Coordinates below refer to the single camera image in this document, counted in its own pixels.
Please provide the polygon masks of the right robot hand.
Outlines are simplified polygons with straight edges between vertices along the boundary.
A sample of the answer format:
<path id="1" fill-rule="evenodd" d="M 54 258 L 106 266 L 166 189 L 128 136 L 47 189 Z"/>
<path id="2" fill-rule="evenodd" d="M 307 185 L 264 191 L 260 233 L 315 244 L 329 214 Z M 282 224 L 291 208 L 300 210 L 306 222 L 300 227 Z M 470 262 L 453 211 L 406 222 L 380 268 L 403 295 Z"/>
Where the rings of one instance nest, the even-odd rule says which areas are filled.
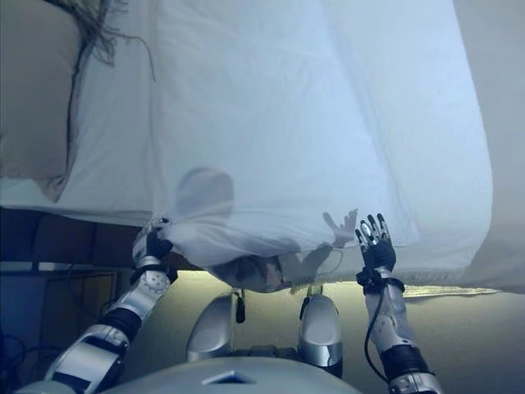
<path id="1" fill-rule="evenodd" d="M 371 214 L 355 229 L 364 266 L 369 269 L 384 268 L 392 272 L 396 253 L 386 220 L 381 213 Z"/>

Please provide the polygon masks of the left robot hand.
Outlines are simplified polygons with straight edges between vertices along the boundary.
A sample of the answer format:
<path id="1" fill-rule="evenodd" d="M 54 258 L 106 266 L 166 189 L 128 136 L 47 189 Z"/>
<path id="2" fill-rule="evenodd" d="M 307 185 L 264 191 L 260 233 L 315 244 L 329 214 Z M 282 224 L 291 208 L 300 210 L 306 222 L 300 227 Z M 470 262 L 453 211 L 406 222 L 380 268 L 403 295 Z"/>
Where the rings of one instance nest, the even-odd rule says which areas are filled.
<path id="1" fill-rule="evenodd" d="M 139 231 L 132 249 L 136 264 L 146 257 L 162 259 L 171 251 L 173 244 L 164 235 L 170 225 L 167 218 L 154 218 Z"/>

